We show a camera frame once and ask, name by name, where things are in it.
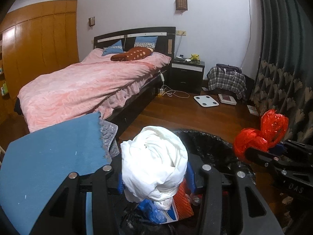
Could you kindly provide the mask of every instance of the yellow plush toy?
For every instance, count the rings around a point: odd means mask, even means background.
[[[197,54],[191,54],[190,60],[191,60],[192,62],[200,62],[199,55],[197,55]]]

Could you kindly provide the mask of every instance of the bed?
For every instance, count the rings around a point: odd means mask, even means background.
[[[29,131],[100,111],[103,119],[118,125],[117,136],[121,135],[156,96],[162,85],[160,72],[166,78],[175,33],[175,27],[150,27],[96,36],[94,50],[81,63],[41,75],[21,89],[18,98]],[[128,51],[138,36],[158,36],[151,56],[118,63],[111,55],[101,57],[102,49],[118,40]]]

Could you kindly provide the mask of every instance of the patterned pillow band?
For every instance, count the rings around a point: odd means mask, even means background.
[[[108,48],[119,48],[119,49],[123,49],[122,46],[110,46],[110,47],[107,47],[107,48],[103,48],[103,50],[107,50]]]
[[[156,44],[150,42],[135,42],[134,47],[153,48],[154,50],[156,48]]]

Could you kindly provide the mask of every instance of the bed headboard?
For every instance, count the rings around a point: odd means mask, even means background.
[[[145,27],[107,33],[94,38],[94,48],[107,48],[122,40],[123,50],[134,46],[137,36],[158,36],[155,51],[174,58],[176,27]]]

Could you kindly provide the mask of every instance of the nightstand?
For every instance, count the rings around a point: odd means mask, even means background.
[[[173,90],[200,94],[204,73],[204,62],[173,60],[170,67],[169,87]]]

